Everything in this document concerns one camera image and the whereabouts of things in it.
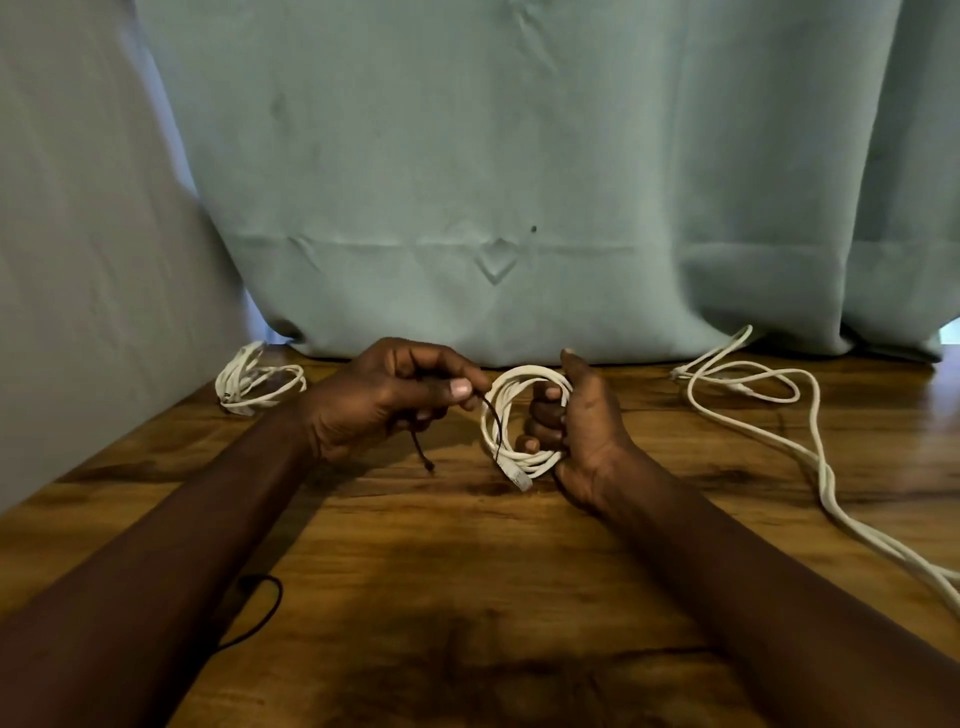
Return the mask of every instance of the cable connector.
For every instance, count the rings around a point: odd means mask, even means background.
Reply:
[[[526,493],[533,487],[534,481],[530,476],[520,469],[520,466],[507,457],[496,458],[496,464],[503,471],[503,474],[510,478],[510,482]]]

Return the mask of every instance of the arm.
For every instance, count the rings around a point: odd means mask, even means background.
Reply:
[[[417,379],[422,374],[434,376]],[[447,348],[387,339],[265,414],[0,625],[4,725],[143,723],[315,463],[343,460],[399,429],[425,429],[449,405],[471,408],[474,390],[489,388]]]
[[[574,385],[566,410],[541,386],[518,447],[568,446],[564,488],[719,638],[780,723],[957,724],[960,665],[668,473],[631,441],[603,379],[569,352],[564,368]]]

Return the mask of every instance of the coiled white cable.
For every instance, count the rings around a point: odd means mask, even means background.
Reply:
[[[248,417],[254,414],[253,408],[273,407],[279,404],[279,396],[284,392],[300,386],[300,391],[306,389],[306,376],[303,373],[303,367],[299,364],[285,364],[279,367],[258,367],[260,354],[263,353],[264,343],[254,341],[245,347],[242,347],[230,363],[224,367],[224,370],[217,375],[214,382],[214,388],[217,391],[217,399],[220,404],[228,411],[237,415],[246,415]],[[259,397],[246,399],[247,394],[254,387],[263,384],[267,379],[277,372],[290,372],[293,378],[284,382],[282,386],[273,392],[268,392]]]
[[[828,515],[842,528],[848,530],[853,536],[874,548],[879,553],[898,562],[906,570],[926,581],[935,591],[937,591],[943,600],[947,603],[949,609],[960,618],[960,593],[957,592],[950,582],[960,582],[960,571],[954,571],[931,564],[913,549],[905,546],[897,539],[888,536],[882,531],[860,522],[849,516],[836,498],[836,478],[833,469],[827,463],[827,457],[824,454],[824,443],[820,436],[820,428],[817,426],[817,415],[820,412],[820,383],[817,378],[804,369],[770,369],[755,361],[730,361],[726,364],[720,364],[720,360],[728,354],[735,352],[745,346],[747,340],[753,332],[753,327],[744,327],[731,340],[729,344],[723,347],[705,353],[700,358],[677,367],[670,373],[670,378],[674,380],[686,381],[686,398],[702,415],[715,420],[724,425],[737,427],[754,434],[755,436],[768,440],[776,445],[792,449],[801,457],[808,461],[817,469],[817,491],[820,496],[820,503]],[[694,369],[697,364],[704,362],[699,368]],[[721,377],[717,376],[720,372],[728,369],[753,369],[757,374],[739,376],[739,377]],[[814,450],[811,451],[802,445],[799,445],[785,437],[780,437],[772,432],[768,432],[760,427],[748,425],[747,423],[735,420],[726,415],[717,414],[702,404],[693,396],[693,389],[698,381],[717,384],[727,387],[734,392],[739,392],[747,397],[753,397],[758,400],[776,402],[778,404],[790,404],[800,399],[800,387],[789,379],[786,375],[805,376],[813,389],[813,400],[810,403],[809,427],[810,435],[813,437]],[[790,397],[770,397],[761,395],[747,386],[747,382],[760,381],[761,379],[773,378],[786,385],[792,393]]]
[[[533,479],[540,477],[555,466],[562,454],[552,450],[540,452],[517,452],[510,442],[510,433],[507,431],[507,421],[510,419],[510,406],[520,392],[538,381],[549,381],[560,387],[560,403],[566,406],[573,387],[567,378],[559,372],[546,367],[534,365],[516,367],[504,372],[493,383],[487,394],[487,400],[493,406],[499,421],[503,424],[503,431],[497,421],[488,418],[489,409],[483,408],[480,416],[480,430],[483,433],[484,444],[490,451],[500,470],[509,477],[521,491],[526,491],[533,485]]]

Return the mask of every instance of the wooden tabletop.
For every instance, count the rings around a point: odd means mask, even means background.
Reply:
[[[333,371],[288,350],[271,356],[300,361],[311,379]],[[841,503],[960,569],[960,347],[936,368],[856,356],[800,365],[823,385],[821,430]],[[604,370],[642,447],[960,658],[960,624],[925,585],[837,530],[796,461],[691,411],[669,370]],[[802,405],[703,392],[707,406],[808,442]],[[643,565],[549,480],[516,491],[481,451],[476,420],[451,411],[422,436],[433,475],[400,436],[304,485],[257,556],[286,587],[279,612],[209,661],[174,725],[762,724],[718,650]],[[0,517],[0,614],[133,523],[249,423],[223,413],[205,387]],[[270,590],[257,591],[231,633],[264,614]]]

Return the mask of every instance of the person's left hand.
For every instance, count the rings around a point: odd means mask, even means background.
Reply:
[[[319,460],[336,462],[402,429],[420,432],[490,391],[480,368],[450,347],[380,339],[294,400]]]

